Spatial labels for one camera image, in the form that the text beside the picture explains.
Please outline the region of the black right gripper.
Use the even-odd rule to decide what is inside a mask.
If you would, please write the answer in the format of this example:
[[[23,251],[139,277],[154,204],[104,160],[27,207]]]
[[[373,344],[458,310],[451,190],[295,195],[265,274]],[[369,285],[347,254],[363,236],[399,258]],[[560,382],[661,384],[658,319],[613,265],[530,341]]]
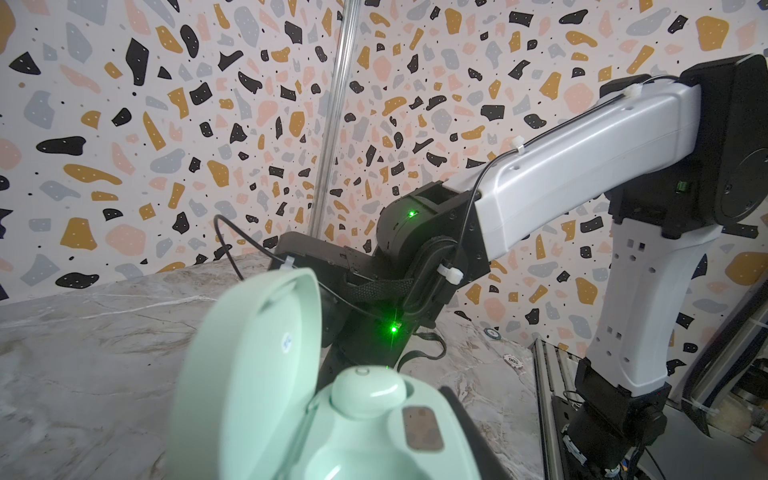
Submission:
[[[316,388],[323,389],[349,367],[393,367],[401,357],[414,323],[404,316],[403,301],[364,304],[359,309],[336,299],[322,301],[321,346],[328,349]]]

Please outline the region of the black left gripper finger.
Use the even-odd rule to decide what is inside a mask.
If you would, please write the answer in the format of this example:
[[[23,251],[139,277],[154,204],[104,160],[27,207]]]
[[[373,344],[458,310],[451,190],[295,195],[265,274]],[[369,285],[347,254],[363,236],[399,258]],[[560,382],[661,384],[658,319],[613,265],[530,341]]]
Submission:
[[[480,429],[475,425],[469,414],[459,401],[456,394],[447,386],[440,387],[440,393],[449,403],[455,414],[464,436],[470,446],[473,458],[482,480],[507,480],[510,478],[506,468],[490,448]]]

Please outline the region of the mint green earbud charging case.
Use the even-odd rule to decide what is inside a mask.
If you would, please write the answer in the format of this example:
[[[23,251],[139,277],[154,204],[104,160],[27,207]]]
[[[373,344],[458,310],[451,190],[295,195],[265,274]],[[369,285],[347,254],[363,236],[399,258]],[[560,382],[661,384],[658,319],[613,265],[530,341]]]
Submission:
[[[172,479],[476,479],[449,403],[398,373],[407,399],[355,420],[316,388],[321,297],[308,268],[227,290],[190,344],[170,415]]]

